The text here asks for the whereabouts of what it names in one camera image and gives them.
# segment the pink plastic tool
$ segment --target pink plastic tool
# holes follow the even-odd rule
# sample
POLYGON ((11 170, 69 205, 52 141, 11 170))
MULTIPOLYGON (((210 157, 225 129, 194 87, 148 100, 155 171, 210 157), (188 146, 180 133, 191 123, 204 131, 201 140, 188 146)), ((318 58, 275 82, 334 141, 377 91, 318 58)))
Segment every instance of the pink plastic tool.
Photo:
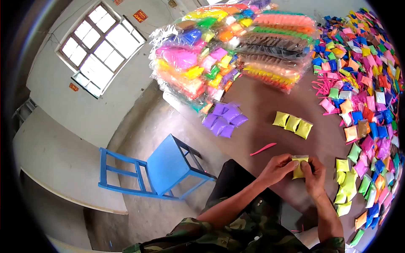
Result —
POLYGON ((272 146, 276 145, 277 143, 269 143, 266 146, 264 146, 262 149, 260 149, 259 151, 254 152, 253 154, 250 154, 250 156, 253 156, 255 154, 258 154, 260 152, 262 152, 263 150, 266 150, 268 148, 271 148, 272 146))

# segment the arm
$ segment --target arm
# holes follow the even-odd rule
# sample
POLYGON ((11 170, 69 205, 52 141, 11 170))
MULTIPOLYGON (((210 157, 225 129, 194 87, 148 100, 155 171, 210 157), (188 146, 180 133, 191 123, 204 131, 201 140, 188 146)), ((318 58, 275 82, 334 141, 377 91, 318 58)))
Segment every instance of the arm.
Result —
POLYGON ((197 220, 212 224, 214 229, 220 229, 230 224, 257 195, 270 185, 280 181, 298 164, 298 161, 291 161, 290 154, 274 156, 255 181, 234 196, 208 209, 198 216, 197 220))
POLYGON ((326 168, 317 158, 310 157, 308 162, 301 162, 301 169, 304 173, 307 191, 315 202, 318 211, 319 241, 343 237, 342 223, 324 188, 326 168))

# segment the finger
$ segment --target finger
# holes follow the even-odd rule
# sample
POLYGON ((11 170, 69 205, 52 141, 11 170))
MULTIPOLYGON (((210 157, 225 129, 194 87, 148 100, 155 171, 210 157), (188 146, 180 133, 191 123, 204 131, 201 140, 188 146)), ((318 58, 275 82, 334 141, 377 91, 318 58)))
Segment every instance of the finger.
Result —
POLYGON ((300 162, 297 160, 290 161, 289 163, 287 163, 287 165, 285 165, 281 169, 283 170, 283 172, 285 174, 287 174, 288 172, 295 170, 295 168, 297 168, 299 164, 300 164, 300 162))
POLYGON ((310 164, 312 164, 315 174, 317 174, 318 172, 321 172, 322 170, 325 169, 325 166, 323 165, 323 163, 321 163, 321 161, 316 157, 310 157, 308 159, 308 162, 310 164))
POLYGON ((286 164, 291 161, 291 154, 282 154, 274 157, 278 164, 286 164))
POLYGON ((306 161, 301 162, 301 170, 303 171, 304 177, 306 179, 313 177, 313 174, 312 174, 312 171, 311 171, 311 166, 306 161))

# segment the window frame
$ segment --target window frame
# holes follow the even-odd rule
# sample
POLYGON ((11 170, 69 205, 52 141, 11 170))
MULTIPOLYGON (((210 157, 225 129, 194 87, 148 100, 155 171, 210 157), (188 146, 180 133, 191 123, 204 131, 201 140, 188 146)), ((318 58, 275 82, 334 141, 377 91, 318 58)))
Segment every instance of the window frame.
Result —
POLYGON ((125 15, 122 15, 122 17, 117 16, 117 14, 114 13, 114 11, 112 11, 110 9, 110 7, 108 7, 105 3, 103 3, 102 1, 98 4, 96 4, 93 8, 91 8, 88 12, 86 12, 86 14, 84 15, 84 17, 82 19, 80 19, 77 23, 77 25, 72 29, 72 31, 65 37, 65 40, 63 41, 63 43, 61 44, 61 46, 59 47, 59 49, 57 50, 57 52, 60 54, 60 57, 65 61, 66 64, 68 64, 72 69, 74 69, 76 72, 75 74, 72 76, 72 80, 74 80, 77 84, 79 84, 84 90, 86 90, 87 92, 89 92, 92 96, 94 96, 95 98, 98 99, 98 97, 96 95, 94 95, 93 93, 91 93, 89 90, 87 90, 86 87, 84 87, 83 85, 81 85, 77 80, 75 80, 73 77, 76 76, 79 72, 81 72, 80 68, 83 66, 83 64, 85 63, 85 61, 90 57, 90 55, 94 55, 95 58, 97 58, 107 69, 109 69, 112 73, 113 76, 111 77, 111 79, 108 81, 107 85, 104 88, 100 88, 98 87, 96 84, 94 84, 94 82, 91 81, 91 79, 87 78, 82 72, 82 75, 85 76, 87 79, 89 79, 93 85, 95 85, 97 88, 99 88, 101 90, 100 96, 105 92, 105 90, 107 89, 107 87, 110 85, 111 81, 114 79, 114 77, 116 76, 116 74, 122 69, 122 67, 132 58, 132 56, 134 56, 138 50, 144 45, 146 44, 147 39, 139 32, 139 30, 128 20, 128 18, 125 15), (106 10, 106 12, 115 20, 114 24, 106 31, 106 32, 102 32, 102 30, 91 20, 91 18, 89 17, 89 14, 92 13, 95 9, 97 9, 99 6, 101 6, 103 9, 106 10), (122 24, 123 20, 126 20, 133 28, 134 30, 144 39, 143 42, 139 41, 139 39, 137 39, 132 32, 130 32, 128 30, 128 28, 122 24), (84 22, 86 21, 93 29, 95 29, 98 34, 100 35, 100 38, 94 43, 94 45, 91 48, 88 48, 84 42, 78 38, 78 36, 75 34, 75 31, 77 30, 77 28, 84 22), (129 34, 140 43, 140 46, 133 52, 133 54, 128 57, 128 59, 112 44, 107 40, 107 35, 114 29, 116 28, 118 25, 122 25, 124 27, 125 30, 127 30, 129 32, 129 34), (68 42, 68 40, 72 38, 77 44, 78 46, 80 46, 85 52, 86 55, 83 58, 83 60, 81 61, 81 63, 79 65, 76 65, 75 63, 72 62, 72 60, 69 59, 69 57, 62 51, 63 47, 66 45, 66 43, 68 42), (112 48, 113 50, 115 50, 122 58, 123 61, 121 62, 121 64, 114 70, 112 71, 112 69, 110 67, 108 67, 96 54, 95 51, 96 49, 101 45, 101 43, 103 41, 106 41, 112 48))

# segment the window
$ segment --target window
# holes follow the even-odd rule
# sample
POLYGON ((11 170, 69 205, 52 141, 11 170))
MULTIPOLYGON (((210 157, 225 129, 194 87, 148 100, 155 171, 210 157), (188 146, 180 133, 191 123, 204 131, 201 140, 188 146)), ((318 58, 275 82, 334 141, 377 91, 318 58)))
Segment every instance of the window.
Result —
POLYGON ((118 18, 100 3, 68 35, 59 53, 76 70, 72 79, 99 98, 145 42, 125 16, 118 18))

